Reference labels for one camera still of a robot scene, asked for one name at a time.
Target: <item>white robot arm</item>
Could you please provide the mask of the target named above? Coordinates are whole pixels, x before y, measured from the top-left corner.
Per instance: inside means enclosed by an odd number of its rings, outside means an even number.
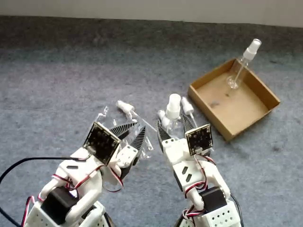
[[[39,201],[34,204],[24,227],[114,226],[98,202],[103,181],[113,185],[120,183],[123,187],[122,179],[139,158],[145,127],[140,129],[133,143],[122,149],[120,138],[128,132],[116,131],[98,122],[93,124],[84,145],[71,155],[80,160],[65,160],[59,164],[53,179],[40,192]]]
[[[180,190],[191,206],[183,211],[176,227],[242,227],[231,192],[214,161],[210,125],[194,128],[181,116],[185,138],[175,140],[158,121],[158,139]]]

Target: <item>white plastic part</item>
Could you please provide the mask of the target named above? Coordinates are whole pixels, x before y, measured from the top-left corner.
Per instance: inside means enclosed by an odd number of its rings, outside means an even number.
[[[99,202],[94,203],[96,207],[85,219],[79,218],[75,223],[57,225],[42,209],[41,204],[36,202],[31,209],[25,223],[25,227],[109,227],[104,216],[105,208]]]
[[[241,227],[239,214],[232,201],[227,201],[224,207],[196,217],[195,224],[197,227]]]
[[[188,221],[186,219],[183,219],[178,227],[195,227],[194,223],[192,221]]]
[[[194,183],[204,181],[205,177],[201,172],[200,166],[189,155],[186,139],[174,140],[169,139],[162,142],[163,152],[166,154],[170,166],[175,172],[175,177],[179,181],[179,185],[183,193]],[[199,160],[200,165],[205,170],[205,174],[209,183],[218,186],[224,192],[226,199],[230,198],[230,189],[223,180],[218,168],[207,161]],[[197,190],[193,188],[187,193],[187,197],[192,201],[198,210],[202,210],[204,203]]]
[[[158,111],[158,116],[161,120],[162,126],[167,129],[167,127],[169,126],[169,122],[170,120],[167,118],[167,116],[165,115],[165,111],[164,110],[159,110]]]
[[[186,115],[190,115],[194,112],[193,106],[190,104],[186,97],[182,97],[181,103],[183,106],[183,111]]]
[[[126,146],[124,147],[117,155],[117,165],[120,168],[127,168],[129,167],[134,159],[136,158],[138,154],[138,150],[136,148],[133,148],[132,146]]]
[[[71,157],[84,158],[88,155],[89,153],[86,149],[80,148],[73,153]],[[102,163],[94,156],[91,156],[85,162],[65,160],[59,164],[56,174],[64,178],[69,177],[72,180],[73,185],[76,185],[100,165],[102,165]],[[121,169],[116,164],[113,164],[111,167],[118,175],[121,175]],[[102,171],[103,176],[100,171],[94,171],[89,175],[89,180],[78,188],[81,199],[67,213],[65,217],[67,225],[71,225],[75,221],[79,220],[79,218],[98,200],[102,192],[102,178],[111,179],[112,181],[115,181],[115,183],[117,182],[108,167],[102,167],[100,170]],[[51,190],[65,184],[66,182],[63,180],[59,180],[57,178],[52,179],[42,189],[41,198],[44,200]]]
[[[182,160],[190,158],[187,141],[185,138],[179,140],[165,140],[162,142],[162,146],[171,167]]]
[[[249,61],[253,60],[257,54],[257,50],[261,46],[261,43],[262,42],[259,39],[254,39],[250,46],[246,48],[245,52],[243,53],[243,57]]]
[[[129,103],[125,103],[121,100],[116,102],[116,106],[120,108],[124,113],[129,114],[131,111],[134,111],[134,107]]]
[[[181,103],[182,103],[182,106],[183,106],[184,113],[191,117],[191,119],[194,122],[195,127],[197,128],[198,126],[197,126],[197,123],[196,123],[196,121],[194,119],[194,116],[193,116],[193,112],[194,112],[193,105],[191,105],[191,103],[187,100],[186,97],[182,97]]]
[[[180,102],[181,96],[178,94],[171,94],[169,96],[169,103],[166,107],[166,115],[171,121],[176,120],[180,117]]]

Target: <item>gray carpet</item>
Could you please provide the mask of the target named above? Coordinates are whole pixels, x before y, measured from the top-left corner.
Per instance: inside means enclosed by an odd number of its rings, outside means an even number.
[[[246,227],[301,226],[303,217],[303,29],[167,21],[0,17],[0,171],[30,156],[67,156],[98,112],[118,99],[155,123],[169,94],[186,95],[203,73],[262,46],[251,68],[281,105],[230,143],[213,128],[213,158],[238,198]],[[207,119],[196,109],[198,124]],[[186,206],[156,148],[100,201],[119,226],[173,226]],[[18,221],[59,162],[33,161],[0,187]],[[0,216],[0,226],[12,226]]]

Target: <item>bottle cap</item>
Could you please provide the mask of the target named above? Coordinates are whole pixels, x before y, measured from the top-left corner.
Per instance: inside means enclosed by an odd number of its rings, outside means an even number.
[[[180,101],[181,96],[178,94],[171,94],[169,96],[169,103],[166,107],[166,116],[170,120],[178,119],[180,116]]]
[[[128,114],[129,112],[131,112],[132,110],[134,111],[134,107],[128,103],[125,103],[121,100],[118,100],[116,102],[116,106],[118,108],[120,108],[124,113]]]
[[[193,106],[189,103],[186,97],[182,97],[181,103],[183,106],[183,111],[186,115],[190,115],[194,112]]]
[[[243,57],[248,59],[248,60],[253,60],[256,53],[257,53],[257,50],[259,49],[259,47],[261,46],[261,41],[259,39],[254,39],[250,46],[248,48],[246,48],[244,54],[243,54]]]
[[[167,129],[167,126],[169,125],[170,120],[167,118],[167,116],[165,115],[164,110],[159,110],[158,111],[158,116],[161,120],[162,126]]]

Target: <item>cardboard tray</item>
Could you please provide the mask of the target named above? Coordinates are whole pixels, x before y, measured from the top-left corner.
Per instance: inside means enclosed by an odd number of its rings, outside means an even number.
[[[237,90],[226,79],[236,59],[232,59],[193,82],[188,95],[229,141],[279,105],[275,94],[249,69]]]

